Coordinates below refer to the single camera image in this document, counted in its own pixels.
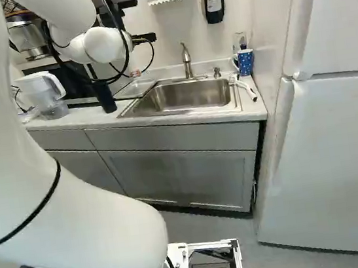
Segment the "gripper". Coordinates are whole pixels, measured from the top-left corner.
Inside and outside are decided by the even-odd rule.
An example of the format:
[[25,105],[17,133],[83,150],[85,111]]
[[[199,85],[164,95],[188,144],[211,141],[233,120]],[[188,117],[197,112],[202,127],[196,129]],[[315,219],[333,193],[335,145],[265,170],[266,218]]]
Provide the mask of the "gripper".
[[142,33],[141,35],[139,35],[139,34],[132,35],[132,42],[133,42],[134,46],[138,46],[140,44],[147,43],[147,44],[149,44],[149,46],[151,46],[151,50],[152,50],[151,59],[144,69],[131,70],[130,77],[136,78],[136,77],[140,77],[144,72],[146,72],[151,67],[151,65],[154,61],[155,50],[154,50],[153,43],[156,42],[156,34],[155,34],[155,32],[152,32],[152,33]]

